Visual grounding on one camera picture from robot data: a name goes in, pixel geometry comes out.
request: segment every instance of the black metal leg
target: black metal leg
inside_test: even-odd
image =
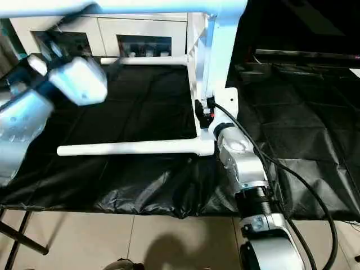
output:
[[[31,216],[31,212],[26,211],[25,215],[24,215],[24,218],[22,219],[20,228],[19,228],[19,233],[21,235],[24,235],[24,233],[25,233],[25,229],[26,229],[26,227],[28,225],[28,221],[29,221],[30,216]],[[15,242],[13,243],[12,249],[10,251],[10,255],[9,255],[9,257],[7,259],[7,262],[6,262],[5,270],[11,270],[12,267],[14,266],[15,258],[16,258],[16,255],[17,255],[17,251],[19,250],[19,245],[20,244],[23,244],[23,243],[20,243],[18,240],[15,240]],[[36,248],[33,248],[32,246],[28,246],[28,247],[31,248],[31,249],[35,249],[36,251],[40,252],[43,255],[46,255],[48,253],[48,249],[46,247],[43,247],[43,246],[40,246],[42,251],[37,250]]]
[[[22,228],[22,232],[18,232],[17,230],[11,228],[9,225],[6,225],[2,221],[0,221],[0,233],[14,239],[19,244],[25,245],[37,252],[46,255],[49,252],[49,249],[36,243],[30,238],[26,237],[23,233],[26,229],[26,223],[31,215],[31,212],[26,212],[24,218],[22,219],[20,229]]]
[[[5,214],[5,210],[1,209],[0,210],[0,221],[2,220],[2,217],[4,216],[4,214]]]

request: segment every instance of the cable connector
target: cable connector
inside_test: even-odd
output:
[[[214,119],[214,110],[209,108],[205,110],[202,103],[199,100],[195,100],[195,115],[200,122],[200,128],[209,128]]]
[[[208,108],[209,109],[213,109],[215,108],[215,98],[214,97],[209,97],[206,99],[206,102],[208,104]]]

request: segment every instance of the white horizontal bar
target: white horizontal bar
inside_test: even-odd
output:
[[[101,65],[110,65],[117,57],[105,57],[100,59]],[[124,65],[187,65],[187,55],[165,57],[125,57],[121,63]]]
[[[199,156],[214,154],[212,139],[173,139],[168,141],[98,143],[95,145],[59,146],[59,156],[118,155],[118,154],[169,154],[195,153]]]
[[[64,15],[96,3],[94,14],[132,14],[158,12],[204,12],[217,15],[224,8],[246,6],[247,0],[11,0],[0,7],[0,17]]]

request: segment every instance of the tiled floor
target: tiled floor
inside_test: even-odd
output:
[[[18,229],[23,215],[21,211],[6,211],[3,220]],[[101,270],[119,258],[129,258],[144,263],[147,270],[239,270],[237,246],[242,238],[237,223],[232,218],[179,220],[160,216],[34,213],[26,235],[49,245],[50,252],[42,256],[21,246],[13,269]],[[326,222],[296,224],[321,269],[331,244]],[[345,223],[338,227],[340,246],[333,269],[359,270],[351,256],[360,253],[360,233]],[[5,267],[12,243],[0,235],[0,269]]]

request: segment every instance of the black tarp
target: black tarp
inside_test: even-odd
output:
[[[360,221],[360,80],[346,69],[257,65],[229,77],[238,119],[271,156],[317,190],[335,219]],[[56,102],[16,178],[0,189],[2,208],[129,214],[237,215],[215,156],[59,157],[56,147],[196,136],[185,67],[126,66],[104,103]],[[310,193],[272,167],[286,210],[321,219]]]

